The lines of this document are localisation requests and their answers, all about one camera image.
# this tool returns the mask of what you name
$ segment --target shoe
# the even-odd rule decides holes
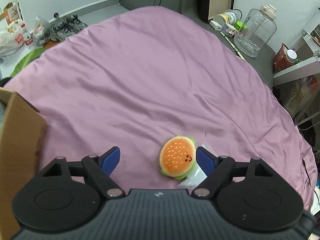
[[[60,22],[58,25],[52,25],[51,26],[51,35],[50,35],[50,39],[52,41],[64,41],[66,38],[68,38],[69,36],[75,34],[76,32],[74,32],[69,25],[63,21]]]
[[[76,33],[82,31],[84,28],[88,27],[87,24],[83,23],[79,20],[76,14],[70,15],[66,17],[66,22],[68,23],[69,27],[75,31]]]

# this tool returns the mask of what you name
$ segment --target bed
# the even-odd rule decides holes
[[[57,156],[77,161],[119,146],[111,177],[124,190],[176,188],[179,181],[161,175],[158,158],[168,139],[183,135],[236,161],[263,158],[305,209],[312,205],[312,149],[269,87],[214,34],[166,8],[138,8],[91,25],[5,87],[49,125],[41,167]]]

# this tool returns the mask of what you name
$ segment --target cardboard box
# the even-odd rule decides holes
[[[13,5],[12,3],[8,3],[3,12],[8,25],[13,21],[19,19],[17,6]]]
[[[0,87],[0,101],[7,106],[0,131],[0,239],[8,240],[20,230],[11,202],[36,173],[46,122],[14,91]]]
[[[0,14],[0,21],[2,21],[4,18],[5,18],[4,13],[3,13],[3,14]]]

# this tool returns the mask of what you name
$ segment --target metal screw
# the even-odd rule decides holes
[[[207,195],[210,194],[210,190],[206,189],[206,188],[197,188],[194,193],[198,196],[198,197],[206,197]]]
[[[119,188],[111,188],[107,191],[110,197],[119,197],[123,194],[123,191]]]

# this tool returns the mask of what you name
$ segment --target white lid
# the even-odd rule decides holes
[[[295,61],[297,59],[297,53],[292,49],[288,49],[287,56],[290,61]]]
[[[277,15],[276,15],[277,9],[274,8],[271,4],[262,5],[260,7],[260,10],[263,11],[266,15],[268,15],[273,20],[275,20],[277,17]]]

